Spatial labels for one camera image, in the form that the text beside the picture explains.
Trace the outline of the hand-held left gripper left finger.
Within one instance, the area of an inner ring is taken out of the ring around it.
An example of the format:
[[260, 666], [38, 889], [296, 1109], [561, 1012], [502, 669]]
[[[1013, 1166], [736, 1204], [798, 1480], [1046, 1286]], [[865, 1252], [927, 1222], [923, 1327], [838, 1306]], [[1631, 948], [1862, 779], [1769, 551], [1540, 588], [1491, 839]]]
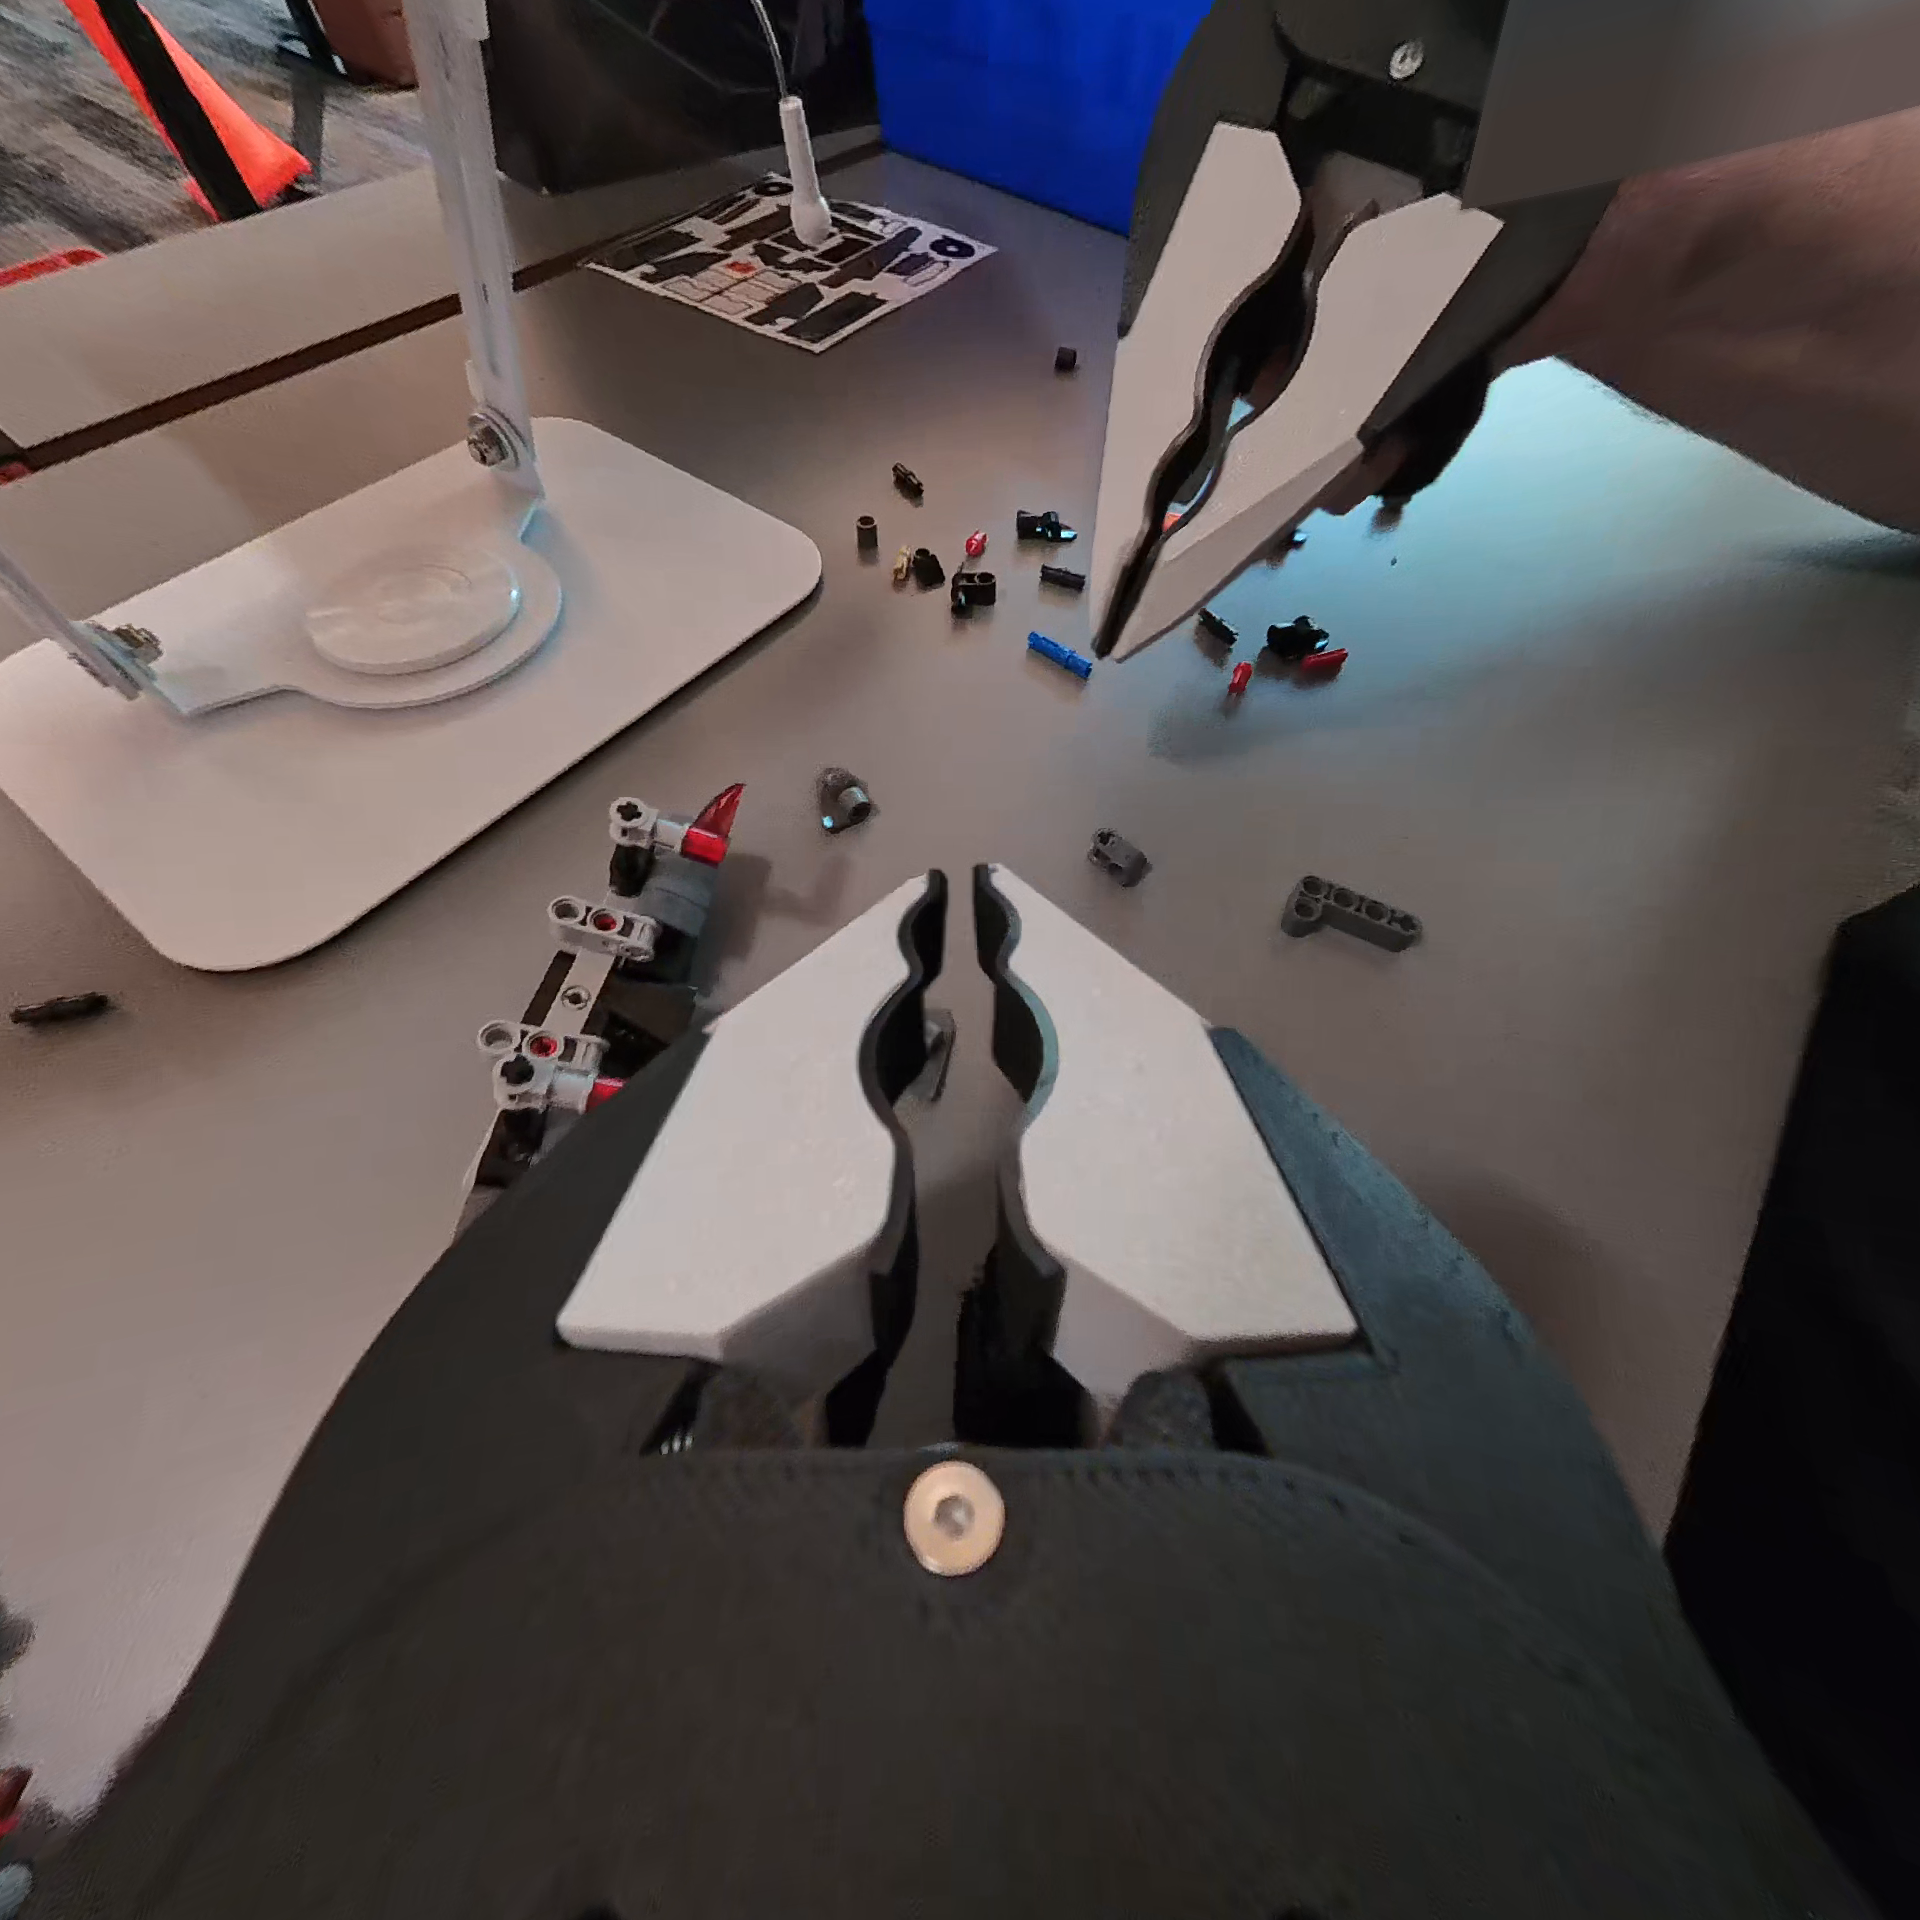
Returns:
[[702, 1036], [557, 1340], [746, 1367], [794, 1407], [885, 1374], [916, 1322], [916, 1151], [951, 878], [898, 886]]

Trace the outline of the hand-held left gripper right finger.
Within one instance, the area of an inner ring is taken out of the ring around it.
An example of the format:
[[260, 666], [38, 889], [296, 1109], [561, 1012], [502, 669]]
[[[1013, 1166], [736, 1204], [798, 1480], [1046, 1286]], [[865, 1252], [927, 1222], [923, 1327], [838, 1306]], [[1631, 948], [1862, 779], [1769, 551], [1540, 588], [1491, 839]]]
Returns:
[[993, 1056], [1016, 1088], [981, 1340], [1090, 1407], [1220, 1359], [1337, 1352], [1359, 1312], [1213, 1025], [1016, 871], [974, 871]]

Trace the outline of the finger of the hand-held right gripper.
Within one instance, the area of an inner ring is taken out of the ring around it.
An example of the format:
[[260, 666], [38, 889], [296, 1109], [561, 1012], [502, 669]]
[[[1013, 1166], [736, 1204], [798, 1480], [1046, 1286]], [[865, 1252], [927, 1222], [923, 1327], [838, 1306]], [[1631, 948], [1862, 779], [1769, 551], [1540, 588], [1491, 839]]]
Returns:
[[1207, 501], [1157, 542], [1115, 661], [1186, 623], [1362, 461], [1362, 423], [1502, 219], [1452, 196], [1359, 227], [1315, 276], [1292, 383], [1224, 439]]
[[1115, 355], [1093, 511], [1093, 661], [1145, 635], [1145, 588], [1168, 531], [1220, 470], [1243, 356], [1233, 344], [1302, 219], [1302, 191], [1269, 130], [1213, 122], [1164, 252]]

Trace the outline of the grey lego subassembly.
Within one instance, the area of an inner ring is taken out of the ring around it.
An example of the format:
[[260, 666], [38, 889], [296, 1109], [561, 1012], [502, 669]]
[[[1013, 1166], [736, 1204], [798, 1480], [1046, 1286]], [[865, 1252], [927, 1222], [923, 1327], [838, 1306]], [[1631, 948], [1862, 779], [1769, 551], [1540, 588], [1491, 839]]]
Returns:
[[606, 807], [606, 878], [598, 894], [548, 904], [554, 958], [514, 1023], [573, 1036], [548, 1112], [491, 1112], [465, 1173], [456, 1237], [575, 1133], [590, 1079], [634, 1084], [702, 1019], [692, 958], [746, 788], [722, 788], [702, 812], [638, 798]]

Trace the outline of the light grey lego connector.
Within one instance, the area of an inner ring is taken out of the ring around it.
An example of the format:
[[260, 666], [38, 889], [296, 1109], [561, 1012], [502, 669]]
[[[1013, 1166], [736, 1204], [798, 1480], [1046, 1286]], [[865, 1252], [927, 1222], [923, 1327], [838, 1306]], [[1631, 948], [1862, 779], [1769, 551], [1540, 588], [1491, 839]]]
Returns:
[[573, 1036], [531, 1023], [487, 1023], [473, 1047], [491, 1063], [491, 1098], [502, 1112], [548, 1112], [557, 1079], [573, 1063]]

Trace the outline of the person's right forearm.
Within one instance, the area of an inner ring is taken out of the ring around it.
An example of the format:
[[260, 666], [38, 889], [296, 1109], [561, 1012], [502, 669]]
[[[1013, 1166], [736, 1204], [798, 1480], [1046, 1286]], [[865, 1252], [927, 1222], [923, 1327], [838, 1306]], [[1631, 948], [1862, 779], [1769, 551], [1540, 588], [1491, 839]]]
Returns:
[[1619, 401], [1920, 531], [1920, 113], [1622, 179], [1495, 370]]

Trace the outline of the dark grey lego beam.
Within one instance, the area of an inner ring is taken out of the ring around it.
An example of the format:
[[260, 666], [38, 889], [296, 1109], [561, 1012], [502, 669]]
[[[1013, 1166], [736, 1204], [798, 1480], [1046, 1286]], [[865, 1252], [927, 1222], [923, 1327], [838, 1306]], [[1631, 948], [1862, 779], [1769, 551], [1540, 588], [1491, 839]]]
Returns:
[[1281, 904], [1281, 935], [1306, 939], [1315, 928], [1335, 928], [1342, 939], [1373, 946], [1373, 948], [1413, 948], [1427, 939], [1427, 923], [1385, 897], [1367, 897], [1335, 878], [1297, 878]]

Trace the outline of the lego sticker sheet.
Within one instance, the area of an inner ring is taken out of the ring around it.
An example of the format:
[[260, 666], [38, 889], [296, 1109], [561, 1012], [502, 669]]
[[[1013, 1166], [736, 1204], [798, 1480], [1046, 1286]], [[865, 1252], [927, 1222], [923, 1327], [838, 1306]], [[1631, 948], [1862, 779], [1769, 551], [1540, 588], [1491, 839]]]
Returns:
[[972, 276], [994, 246], [885, 203], [828, 200], [802, 246], [794, 179], [762, 175], [586, 258], [586, 269], [758, 336], [828, 355]]

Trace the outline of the blue plastic bin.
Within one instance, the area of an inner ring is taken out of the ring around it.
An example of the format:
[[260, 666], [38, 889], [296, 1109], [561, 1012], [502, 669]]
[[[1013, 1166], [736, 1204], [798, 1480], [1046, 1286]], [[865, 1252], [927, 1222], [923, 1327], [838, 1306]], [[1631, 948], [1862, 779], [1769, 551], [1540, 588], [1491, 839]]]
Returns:
[[904, 158], [1125, 234], [1157, 91], [1207, 0], [866, 0]]

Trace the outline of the white metal book stand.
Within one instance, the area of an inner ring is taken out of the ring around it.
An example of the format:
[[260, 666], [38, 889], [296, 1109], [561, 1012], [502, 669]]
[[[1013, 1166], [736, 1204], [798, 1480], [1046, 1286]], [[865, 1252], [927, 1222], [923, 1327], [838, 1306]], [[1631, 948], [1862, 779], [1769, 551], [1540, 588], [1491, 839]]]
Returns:
[[371, 914], [798, 612], [823, 551], [586, 417], [537, 417], [491, 13], [407, 8], [468, 423], [103, 617], [6, 558], [0, 783], [174, 965], [266, 969]]

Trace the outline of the orange black bag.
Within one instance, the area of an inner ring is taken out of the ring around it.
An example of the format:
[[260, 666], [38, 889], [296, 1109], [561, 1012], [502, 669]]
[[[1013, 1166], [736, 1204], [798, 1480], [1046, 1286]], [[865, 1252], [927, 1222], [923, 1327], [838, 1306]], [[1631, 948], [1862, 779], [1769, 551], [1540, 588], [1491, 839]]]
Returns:
[[314, 158], [266, 133], [146, 8], [67, 0], [67, 14], [181, 158], [208, 219], [252, 219], [314, 186]]

